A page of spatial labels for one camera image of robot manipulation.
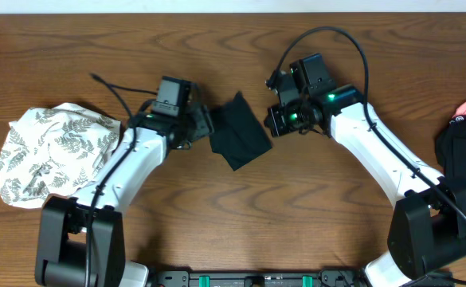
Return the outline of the black t-shirt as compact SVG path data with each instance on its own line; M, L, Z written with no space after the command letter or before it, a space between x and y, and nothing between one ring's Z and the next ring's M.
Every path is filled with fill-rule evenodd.
M233 171L272 148L242 92L238 91L231 101L216 107L210 115L214 125L210 135L212 152L222 155Z

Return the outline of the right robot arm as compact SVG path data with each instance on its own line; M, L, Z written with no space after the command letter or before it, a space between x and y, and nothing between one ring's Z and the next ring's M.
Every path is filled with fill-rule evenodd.
M393 209L388 250L367 264L358 286L444 285L441 268L466 257L466 182L423 163L380 121L353 85L339 87L320 54L273 71L278 97L264 120L272 136L322 133L371 174Z

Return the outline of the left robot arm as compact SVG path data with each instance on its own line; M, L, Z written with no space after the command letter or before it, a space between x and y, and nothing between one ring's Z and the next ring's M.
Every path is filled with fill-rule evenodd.
M198 86L163 77L155 98L129 113L123 137L97 175L41 210L34 270L40 286L146 286L149 269L125 255L123 215L172 150L214 131Z

